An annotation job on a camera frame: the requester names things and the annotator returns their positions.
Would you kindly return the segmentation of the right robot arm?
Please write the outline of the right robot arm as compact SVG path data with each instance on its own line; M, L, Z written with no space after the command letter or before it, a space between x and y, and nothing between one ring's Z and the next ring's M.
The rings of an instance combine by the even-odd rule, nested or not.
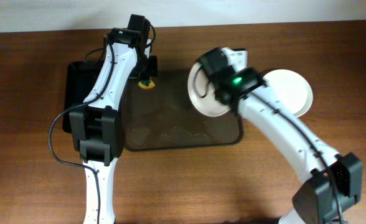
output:
M238 65L235 51L222 48L218 98L254 124L288 161L301 182L293 208L264 223L345 223L343 213L362 194L363 165L353 153L341 155L318 138L278 101L272 87L253 68Z

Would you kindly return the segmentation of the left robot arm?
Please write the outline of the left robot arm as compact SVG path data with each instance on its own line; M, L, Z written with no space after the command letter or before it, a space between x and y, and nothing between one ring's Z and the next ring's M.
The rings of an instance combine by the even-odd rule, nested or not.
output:
M128 80L155 86L147 71L153 40L147 31L113 29L105 36L105 59L83 102L67 109L73 146L86 177L85 223L114 223L113 182L124 148L120 103Z

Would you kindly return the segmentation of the green yellow sponge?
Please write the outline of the green yellow sponge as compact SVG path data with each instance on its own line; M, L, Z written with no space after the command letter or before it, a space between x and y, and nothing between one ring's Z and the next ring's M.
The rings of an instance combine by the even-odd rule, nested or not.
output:
M149 90L149 89L152 89L155 87L155 83L151 80L151 79L148 79L148 80L141 80L139 83L138 83L138 86L140 88L142 88L143 90Z

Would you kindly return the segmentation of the white plate with sauce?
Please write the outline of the white plate with sauce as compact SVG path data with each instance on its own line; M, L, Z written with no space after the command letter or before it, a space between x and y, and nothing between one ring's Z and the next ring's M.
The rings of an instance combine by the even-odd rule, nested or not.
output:
M277 99L295 117L308 112L313 102L313 92L304 77L292 70L277 69L268 72L263 78L272 87Z

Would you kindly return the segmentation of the pink plate with sauce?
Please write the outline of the pink plate with sauce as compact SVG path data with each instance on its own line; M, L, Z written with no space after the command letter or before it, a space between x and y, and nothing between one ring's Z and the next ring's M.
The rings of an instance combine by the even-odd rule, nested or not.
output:
M218 117L230 111L230 108L215 99L215 88L199 70L200 64L194 63L187 79L187 92L194 108L209 117Z

